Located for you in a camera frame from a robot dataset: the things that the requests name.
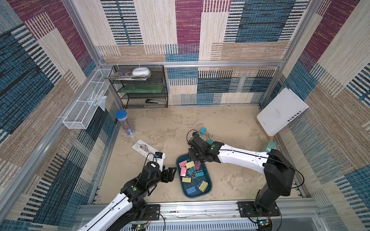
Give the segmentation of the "blue binder clip front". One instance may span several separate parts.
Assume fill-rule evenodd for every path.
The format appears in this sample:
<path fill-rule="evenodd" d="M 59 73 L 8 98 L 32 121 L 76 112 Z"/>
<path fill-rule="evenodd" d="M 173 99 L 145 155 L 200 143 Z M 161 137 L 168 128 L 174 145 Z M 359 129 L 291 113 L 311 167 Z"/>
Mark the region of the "blue binder clip front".
<path fill-rule="evenodd" d="M 196 189 L 195 186 L 186 189 L 186 193 L 187 193 L 188 196 L 191 196 L 191 195 L 195 194 L 196 192 L 197 192 L 197 189 Z"/>

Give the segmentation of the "yellow binder clip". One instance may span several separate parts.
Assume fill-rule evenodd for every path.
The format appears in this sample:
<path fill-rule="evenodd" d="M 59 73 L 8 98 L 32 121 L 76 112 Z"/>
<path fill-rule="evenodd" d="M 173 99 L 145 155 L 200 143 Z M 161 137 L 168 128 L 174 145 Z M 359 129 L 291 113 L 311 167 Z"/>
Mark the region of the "yellow binder clip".
<path fill-rule="evenodd" d="M 186 163 L 186 168 L 187 168 L 187 169 L 192 168 L 192 167 L 194 167 L 194 166 L 195 166 L 194 161 L 190 161 L 190 162 L 187 162 L 187 163 Z"/>
<path fill-rule="evenodd" d="M 189 177 L 182 177 L 182 182 L 184 182 L 184 183 L 191 183 L 192 182 L 192 179 L 189 178 Z"/>
<path fill-rule="evenodd" d="M 198 184 L 198 189 L 201 192 L 205 192 L 205 190 L 207 189 L 208 186 L 209 186 L 209 184 L 206 181 L 202 181 L 201 183 Z"/>

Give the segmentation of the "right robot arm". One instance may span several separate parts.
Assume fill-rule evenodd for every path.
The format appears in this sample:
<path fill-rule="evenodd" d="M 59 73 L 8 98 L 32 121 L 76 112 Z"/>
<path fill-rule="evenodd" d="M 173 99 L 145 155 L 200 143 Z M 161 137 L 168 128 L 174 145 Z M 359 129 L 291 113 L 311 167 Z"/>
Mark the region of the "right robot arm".
<path fill-rule="evenodd" d="M 257 216 L 267 216 L 275 210 L 276 200 L 291 195 L 293 179 L 298 172 L 277 149 L 269 152 L 253 152 L 229 146 L 223 142 L 208 143 L 198 132 L 188 140 L 188 155 L 191 160 L 234 164 L 261 174 L 265 185 L 258 191 L 250 210 Z"/>

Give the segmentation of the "pink binder clip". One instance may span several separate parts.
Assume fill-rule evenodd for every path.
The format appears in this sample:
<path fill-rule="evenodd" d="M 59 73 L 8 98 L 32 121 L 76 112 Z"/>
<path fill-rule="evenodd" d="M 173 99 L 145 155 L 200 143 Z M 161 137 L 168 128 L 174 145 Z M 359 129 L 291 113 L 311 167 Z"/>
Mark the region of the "pink binder clip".
<path fill-rule="evenodd" d="M 183 168 L 184 167 L 185 169 L 187 169 L 187 163 L 188 162 L 186 160 L 185 161 L 182 161 L 182 162 L 179 163 L 179 167 L 180 168 Z"/>
<path fill-rule="evenodd" d="M 186 177 L 186 175 L 187 175 L 187 168 L 186 167 L 181 167 L 180 176 L 181 177 Z"/>
<path fill-rule="evenodd" d="M 194 165 L 195 165 L 195 166 L 194 166 L 194 169 L 195 169 L 195 170 L 200 170 L 200 167 L 201 167 L 201 162 L 200 162 L 200 161 L 195 161 L 195 162 L 194 162 Z"/>

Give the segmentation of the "teal binder clip front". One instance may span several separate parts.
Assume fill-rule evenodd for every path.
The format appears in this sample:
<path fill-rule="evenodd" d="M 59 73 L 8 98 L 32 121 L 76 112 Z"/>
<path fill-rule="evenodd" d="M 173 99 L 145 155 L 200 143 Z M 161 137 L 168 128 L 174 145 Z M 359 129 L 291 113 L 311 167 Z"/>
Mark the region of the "teal binder clip front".
<path fill-rule="evenodd" d="M 188 173 L 188 176 L 191 177 L 191 178 L 195 178 L 196 177 L 196 170 L 193 169 L 193 168 L 190 168 L 187 170 L 187 173 Z"/>

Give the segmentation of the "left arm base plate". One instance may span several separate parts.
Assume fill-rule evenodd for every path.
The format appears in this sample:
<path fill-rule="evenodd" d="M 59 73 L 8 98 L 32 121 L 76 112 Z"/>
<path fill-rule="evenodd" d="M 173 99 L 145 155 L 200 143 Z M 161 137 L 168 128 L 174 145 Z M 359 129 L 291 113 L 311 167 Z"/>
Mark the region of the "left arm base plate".
<path fill-rule="evenodd" d="M 127 222 L 132 221 L 156 221 L 160 219 L 161 205 L 160 204 L 147 204 L 144 207 L 139 208 L 138 205 L 134 206 L 120 218 Z"/>

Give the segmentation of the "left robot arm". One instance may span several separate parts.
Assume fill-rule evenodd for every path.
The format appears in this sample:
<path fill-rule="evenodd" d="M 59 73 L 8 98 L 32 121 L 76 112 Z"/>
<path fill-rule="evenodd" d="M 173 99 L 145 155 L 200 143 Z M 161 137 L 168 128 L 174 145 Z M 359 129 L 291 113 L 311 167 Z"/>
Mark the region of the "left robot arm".
<path fill-rule="evenodd" d="M 150 196 L 160 182 L 172 182 L 176 171 L 176 167 L 164 169 L 157 162 L 149 161 L 141 173 L 125 183 L 112 202 L 80 230 L 119 231 L 135 219 L 142 219 L 147 207 L 144 198 Z"/>

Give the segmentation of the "pink binder clip back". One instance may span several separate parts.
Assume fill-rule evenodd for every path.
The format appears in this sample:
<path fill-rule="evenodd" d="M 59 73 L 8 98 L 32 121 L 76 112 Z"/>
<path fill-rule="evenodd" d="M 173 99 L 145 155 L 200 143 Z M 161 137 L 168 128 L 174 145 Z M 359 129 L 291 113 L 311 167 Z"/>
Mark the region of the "pink binder clip back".
<path fill-rule="evenodd" d="M 186 175 L 187 175 L 187 168 L 186 167 L 181 167 L 180 176 L 181 177 L 186 177 Z"/>

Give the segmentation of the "yellow binder clip front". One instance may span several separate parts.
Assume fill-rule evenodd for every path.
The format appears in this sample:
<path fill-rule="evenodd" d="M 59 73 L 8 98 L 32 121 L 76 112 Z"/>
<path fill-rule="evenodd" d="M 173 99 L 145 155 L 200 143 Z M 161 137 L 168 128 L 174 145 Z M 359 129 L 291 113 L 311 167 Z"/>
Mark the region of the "yellow binder clip front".
<path fill-rule="evenodd" d="M 201 192 L 205 192 L 205 190 L 207 189 L 208 186 L 209 186 L 209 184 L 206 181 L 202 181 L 201 183 L 198 184 L 198 189 Z"/>

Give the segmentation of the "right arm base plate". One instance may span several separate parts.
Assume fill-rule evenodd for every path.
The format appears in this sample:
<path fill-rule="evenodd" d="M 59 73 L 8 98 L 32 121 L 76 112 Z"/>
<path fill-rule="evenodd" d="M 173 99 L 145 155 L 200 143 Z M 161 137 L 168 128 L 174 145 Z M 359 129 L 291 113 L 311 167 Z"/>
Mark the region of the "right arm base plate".
<path fill-rule="evenodd" d="M 280 211 L 274 202 L 269 208 L 255 207 L 254 201 L 238 201 L 237 206 L 239 209 L 240 217 L 279 217 Z"/>

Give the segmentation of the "teal plastic storage box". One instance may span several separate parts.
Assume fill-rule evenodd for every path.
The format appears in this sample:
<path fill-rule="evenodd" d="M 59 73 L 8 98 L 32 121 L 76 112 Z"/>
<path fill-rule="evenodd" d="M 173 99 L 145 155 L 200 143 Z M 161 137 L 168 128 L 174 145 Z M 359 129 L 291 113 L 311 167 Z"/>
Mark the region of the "teal plastic storage box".
<path fill-rule="evenodd" d="M 205 163 L 191 161 L 188 154 L 176 160 L 181 189 L 185 197 L 194 199 L 211 192 L 213 183 Z"/>

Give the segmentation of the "mint green tape roll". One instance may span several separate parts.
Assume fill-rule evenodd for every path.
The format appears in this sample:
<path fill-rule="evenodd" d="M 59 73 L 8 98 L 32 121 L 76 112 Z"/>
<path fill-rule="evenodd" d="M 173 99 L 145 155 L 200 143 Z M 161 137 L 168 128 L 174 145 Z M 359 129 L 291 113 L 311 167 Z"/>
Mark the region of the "mint green tape roll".
<path fill-rule="evenodd" d="M 277 148 L 277 143 L 273 140 L 269 140 L 267 147 L 265 148 L 265 152 L 269 153 L 272 149 Z"/>

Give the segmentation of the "yellow binder clip back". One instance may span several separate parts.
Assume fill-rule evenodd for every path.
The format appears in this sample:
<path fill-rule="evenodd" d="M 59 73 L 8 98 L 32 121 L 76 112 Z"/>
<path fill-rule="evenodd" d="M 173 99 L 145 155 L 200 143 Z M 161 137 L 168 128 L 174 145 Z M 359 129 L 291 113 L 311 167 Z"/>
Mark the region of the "yellow binder clip back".
<path fill-rule="evenodd" d="M 195 166 L 194 161 L 190 161 L 190 162 L 187 162 L 187 163 L 186 163 L 186 168 L 187 168 L 187 169 L 192 168 L 192 167 L 194 167 L 194 166 Z"/>

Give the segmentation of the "white ruler package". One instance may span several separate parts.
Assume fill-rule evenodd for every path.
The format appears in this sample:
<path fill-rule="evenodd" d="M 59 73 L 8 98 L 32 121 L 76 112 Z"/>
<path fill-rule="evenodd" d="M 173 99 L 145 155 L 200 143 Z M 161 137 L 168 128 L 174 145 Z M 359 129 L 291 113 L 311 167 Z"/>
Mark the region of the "white ruler package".
<path fill-rule="evenodd" d="M 138 152 L 143 157 L 149 158 L 149 160 L 155 160 L 156 158 L 153 156 L 157 149 L 146 143 L 145 141 L 139 139 L 133 146 L 132 149 Z"/>

